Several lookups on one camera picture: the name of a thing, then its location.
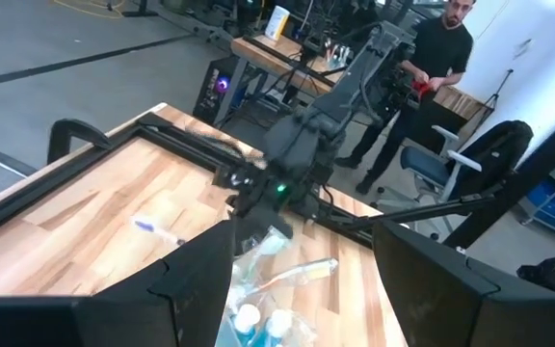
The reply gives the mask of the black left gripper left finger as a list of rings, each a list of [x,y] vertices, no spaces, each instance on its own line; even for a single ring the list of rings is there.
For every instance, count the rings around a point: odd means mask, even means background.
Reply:
[[[0,346],[212,346],[234,236],[221,221],[92,296],[0,297]]]

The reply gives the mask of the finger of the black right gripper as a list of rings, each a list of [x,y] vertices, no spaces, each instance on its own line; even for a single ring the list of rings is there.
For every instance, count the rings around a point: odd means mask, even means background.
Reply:
[[[276,230],[289,240],[293,238],[293,228],[278,214],[263,215],[258,222],[264,231]]]
[[[251,251],[261,242],[260,226],[257,220],[252,216],[233,217],[234,223],[234,254],[243,255]]]

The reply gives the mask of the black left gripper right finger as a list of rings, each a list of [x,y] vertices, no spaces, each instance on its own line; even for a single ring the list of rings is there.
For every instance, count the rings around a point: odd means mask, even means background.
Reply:
[[[555,347],[554,291],[391,222],[373,251],[408,345]]]

